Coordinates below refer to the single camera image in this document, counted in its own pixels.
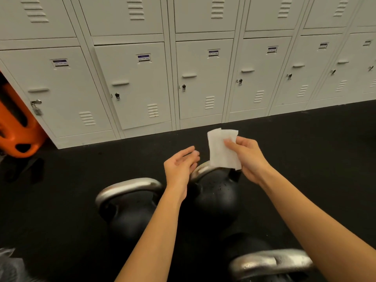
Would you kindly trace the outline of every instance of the paper towel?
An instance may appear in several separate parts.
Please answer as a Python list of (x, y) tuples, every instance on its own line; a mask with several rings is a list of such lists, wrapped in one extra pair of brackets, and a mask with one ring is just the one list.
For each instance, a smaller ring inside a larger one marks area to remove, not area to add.
[(241, 169), (241, 163), (236, 152), (228, 149), (223, 142), (224, 139), (231, 139), (235, 142), (238, 132), (237, 130), (223, 130), (221, 128), (208, 132), (211, 166)]

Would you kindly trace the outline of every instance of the forearm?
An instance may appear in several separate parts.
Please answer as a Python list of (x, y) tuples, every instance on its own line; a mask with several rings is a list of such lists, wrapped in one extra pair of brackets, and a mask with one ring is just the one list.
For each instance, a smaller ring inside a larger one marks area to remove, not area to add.
[(376, 281), (376, 250), (313, 204), (274, 169), (261, 187), (328, 281)]
[(166, 282), (174, 250), (179, 195), (165, 193), (115, 282)]

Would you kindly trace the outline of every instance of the black floor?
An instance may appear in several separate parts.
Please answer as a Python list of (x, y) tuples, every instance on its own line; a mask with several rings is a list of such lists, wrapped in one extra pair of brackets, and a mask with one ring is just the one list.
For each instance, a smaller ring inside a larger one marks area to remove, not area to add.
[[(15, 247), (30, 273), (49, 281), (113, 281), (106, 225), (94, 205), (98, 192), (138, 177), (165, 182), (163, 161), (190, 145), (207, 161), (206, 133), (218, 127), (256, 139), (271, 165), (376, 247), (376, 101), (64, 150), (47, 146), (37, 154), (44, 165), (39, 160), (12, 183), (15, 162), (7, 157), (0, 163), (0, 247)], [(240, 186), (242, 213), (229, 232), (299, 247), (262, 190), (243, 176)], [(222, 273), (219, 267), (208, 272)], [(308, 281), (325, 280), (315, 271)]]

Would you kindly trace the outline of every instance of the hand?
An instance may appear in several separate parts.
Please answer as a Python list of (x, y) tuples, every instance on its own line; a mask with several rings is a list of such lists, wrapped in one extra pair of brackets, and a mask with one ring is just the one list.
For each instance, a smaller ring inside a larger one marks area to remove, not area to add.
[(237, 153), (244, 175), (252, 182), (260, 185), (261, 174), (272, 167), (262, 155), (257, 141), (238, 136), (236, 143), (225, 139), (224, 145)]
[(194, 150), (194, 146), (179, 151), (164, 162), (167, 187), (166, 190), (177, 192), (180, 203), (187, 195), (187, 185), (190, 174), (197, 167), (200, 153)]

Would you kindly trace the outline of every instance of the person's left hand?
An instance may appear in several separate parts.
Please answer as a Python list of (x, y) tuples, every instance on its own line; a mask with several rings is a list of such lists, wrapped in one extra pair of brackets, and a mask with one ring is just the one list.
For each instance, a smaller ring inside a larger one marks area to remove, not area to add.
[(182, 202), (187, 195), (187, 185), (190, 174), (197, 167), (200, 153), (194, 146), (179, 151), (164, 162), (167, 187), (166, 190), (177, 192)]

